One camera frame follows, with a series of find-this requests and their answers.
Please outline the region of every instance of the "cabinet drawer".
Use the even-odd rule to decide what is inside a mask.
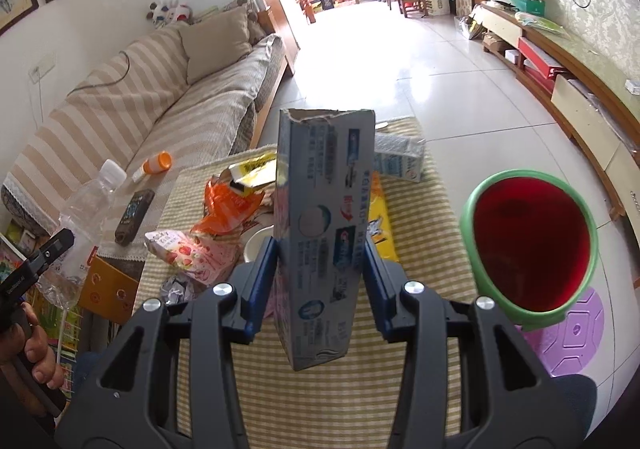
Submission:
[[[607,169],[621,142],[602,116],[584,95],[561,75],[556,77],[556,88],[551,102],[587,143],[601,168]]]
[[[486,9],[482,10],[482,26],[500,36],[513,47],[518,47],[518,40],[522,37],[522,29],[519,26]]]
[[[620,143],[607,168],[607,175],[622,201],[636,238],[640,239],[640,168],[624,144]]]

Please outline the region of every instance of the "clear plastic bottle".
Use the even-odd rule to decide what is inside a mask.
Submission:
[[[102,238],[102,223],[113,204],[115,190],[126,178],[120,166],[107,160],[96,177],[71,195],[60,210],[60,229],[74,233],[74,246],[37,283],[40,292],[55,306],[69,310],[78,303],[89,264]]]

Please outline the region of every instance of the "checkered tablecloth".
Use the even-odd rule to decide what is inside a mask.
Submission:
[[[414,118],[392,121],[388,133],[416,136]],[[236,155],[234,162],[261,150]],[[185,170],[169,197],[159,228],[189,230],[202,217],[204,185],[230,159]],[[382,177],[396,251],[407,276],[441,296],[471,302],[476,286],[458,223],[429,152],[419,184]],[[149,255],[135,309],[159,295],[173,269]],[[188,342],[178,365],[178,425],[190,433]],[[244,424],[252,449],[383,448],[390,434],[404,363],[404,343],[386,344],[375,328],[360,285],[349,353],[337,361],[294,372],[273,325],[267,320],[251,346],[233,345]],[[460,429],[460,365],[449,343],[447,433]]]

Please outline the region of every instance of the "plastic bottle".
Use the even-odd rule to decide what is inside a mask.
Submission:
[[[74,233],[74,246],[40,277],[37,287],[55,306],[69,310],[78,303],[89,265],[102,238],[102,223],[113,204],[114,191],[127,174],[113,160],[71,195],[60,211],[60,229]]]
[[[158,174],[171,168],[172,159],[168,152],[160,152],[157,155],[150,156],[145,163],[140,166],[136,172],[131,175],[131,179],[135,184],[142,180],[145,174]]]

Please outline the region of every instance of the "pink snack bag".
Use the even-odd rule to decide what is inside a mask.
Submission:
[[[237,245],[205,236],[162,230],[146,233],[145,238],[149,252],[207,286],[226,281],[238,260]]]

